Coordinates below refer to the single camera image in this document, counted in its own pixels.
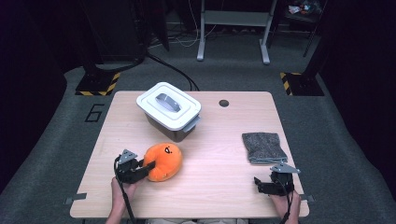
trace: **folded towel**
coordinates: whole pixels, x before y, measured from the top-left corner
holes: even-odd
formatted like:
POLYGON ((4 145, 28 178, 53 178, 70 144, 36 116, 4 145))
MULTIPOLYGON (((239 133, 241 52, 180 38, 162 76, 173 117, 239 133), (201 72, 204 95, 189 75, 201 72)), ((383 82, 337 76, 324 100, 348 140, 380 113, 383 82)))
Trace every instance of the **folded towel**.
POLYGON ((250 163, 269 164, 287 162, 288 156, 280 147, 277 133, 242 133, 250 163))

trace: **pumpkin plush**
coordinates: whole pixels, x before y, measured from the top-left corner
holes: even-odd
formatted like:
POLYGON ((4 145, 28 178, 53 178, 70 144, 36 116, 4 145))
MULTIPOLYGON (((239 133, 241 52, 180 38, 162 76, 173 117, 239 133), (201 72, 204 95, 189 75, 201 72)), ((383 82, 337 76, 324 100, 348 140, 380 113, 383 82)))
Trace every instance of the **pumpkin plush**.
POLYGON ((148 179, 164 181, 177 173, 181 167, 182 159, 181 151, 175 144, 160 143, 148 149, 143 166, 155 161, 155 167, 149 171, 148 179))

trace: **table hole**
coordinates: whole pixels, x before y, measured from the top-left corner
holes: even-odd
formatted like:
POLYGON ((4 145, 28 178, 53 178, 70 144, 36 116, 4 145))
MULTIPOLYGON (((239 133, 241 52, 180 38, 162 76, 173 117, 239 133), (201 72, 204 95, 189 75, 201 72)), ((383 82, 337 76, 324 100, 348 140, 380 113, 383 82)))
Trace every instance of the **table hole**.
POLYGON ((222 107, 227 107, 230 103, 227 100, 220 100, 219 105, 222 107))

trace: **table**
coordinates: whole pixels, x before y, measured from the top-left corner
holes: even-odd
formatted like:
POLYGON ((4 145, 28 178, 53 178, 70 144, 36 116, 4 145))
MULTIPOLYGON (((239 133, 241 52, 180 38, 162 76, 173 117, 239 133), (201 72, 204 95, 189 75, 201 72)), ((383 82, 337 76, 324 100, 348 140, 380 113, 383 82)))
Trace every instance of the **table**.
MULTIPOLYGON (((127 148, 143 159, 146 150, 169 142, 149 124, 135 100, 142 91, 118 91, 106 115, 70 215, 75 218, 107 217, 111 209, 113 162, 127 148)), ((272 95, 262 91, 186 91, 202 104, 202 120, 182 142, 180 171, 164 182, 145 179, 132 201, 136 218, 277 217, 271 199, 259 193, 253 177, 270 182, 272 165, 252 165, 242 133, 278 133, 280 145, 294 167, 272 95), (219 101, 227 100, 223 107, 219 101)), ((296 174, 297 192, 303 188, 296 174)), ((302 202, 301 217, 309 208, 302 202)))
POLYGON ((262 62, 270 63, 268 49, 266 46, 271 23, 274 17, 274 11, 277 0, 272 0, 269 12, 241 12, 241 11, 215 11, 205 10, 205 0, 201 2, 201 36, 198 47, 197 60, 203 61, 205 54, 205 25, 243 25, 243 26, 260 26, 265 27, 264 35, 260 39, 260 49, 262 51, 262 62))

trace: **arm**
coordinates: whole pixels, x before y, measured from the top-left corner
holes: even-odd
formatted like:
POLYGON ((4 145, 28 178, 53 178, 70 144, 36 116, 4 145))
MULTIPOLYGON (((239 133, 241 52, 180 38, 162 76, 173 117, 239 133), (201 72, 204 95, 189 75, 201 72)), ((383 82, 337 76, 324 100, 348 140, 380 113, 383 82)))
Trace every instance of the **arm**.
MULTIPOLYGON (((297 191, 293 191, 289 194, 290 200, 292 201, 290 207, 290 215, 289 219, 286 221, 286 224, 298 224, 298 216, 300 215, 300 204, 301 197, 297 193, 297 191)), ((288 212, 288 199, 286 196, 278 196, 278 195, 270 195, 272 199, 277 214, 280 218, 283 218, 285 214, 288 212)))
MULTIPOLYGON (((131 200, 134 197, 134 193, 137 189, 137 183, 122 184, 122 185, 125 190, 125 193, 128 195, 128 198, 131 200)), ((120 189, 120 185, 117 182, 116 177, 113 177, 113 179, 111 180, 111 194, 112 194, 112 205, 106 224, 119 224, 126 210, 126 205, 122 197, 122 191, 120 189)))

